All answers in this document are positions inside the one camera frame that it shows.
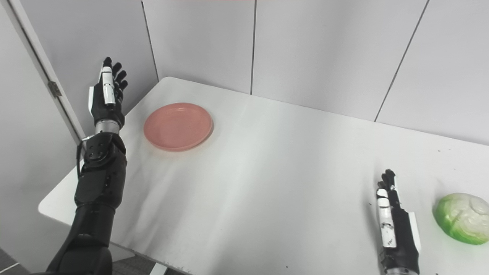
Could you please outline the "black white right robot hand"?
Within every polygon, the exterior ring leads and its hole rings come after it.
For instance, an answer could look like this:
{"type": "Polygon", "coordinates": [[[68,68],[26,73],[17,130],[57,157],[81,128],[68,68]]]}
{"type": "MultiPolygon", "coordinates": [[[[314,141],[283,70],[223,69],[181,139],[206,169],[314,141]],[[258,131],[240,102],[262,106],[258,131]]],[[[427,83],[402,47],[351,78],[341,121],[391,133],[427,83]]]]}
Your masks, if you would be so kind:
{"type": "Polygon", "coordinates": [[[377,183],[380,264],[385,275],[419,275],[421,244],[417,219],[402,207],[395,177],[391,169],[386,169],[377,183]]]}

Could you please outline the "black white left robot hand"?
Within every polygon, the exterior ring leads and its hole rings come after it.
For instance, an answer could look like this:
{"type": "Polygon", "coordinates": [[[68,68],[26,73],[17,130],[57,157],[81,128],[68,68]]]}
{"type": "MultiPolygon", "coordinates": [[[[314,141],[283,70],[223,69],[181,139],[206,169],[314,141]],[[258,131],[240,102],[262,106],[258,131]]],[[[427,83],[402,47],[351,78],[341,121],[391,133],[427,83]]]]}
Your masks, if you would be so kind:
{"type": "Polygon", "coordinates": [[[128,86],[126,77],[121,63],[113,64],[110,57],[103,60],[98,82],[89,88],[88,103],[94,125],[109,121],[115,123],[118,130],[124,127],[122,101],[128,86]]]}

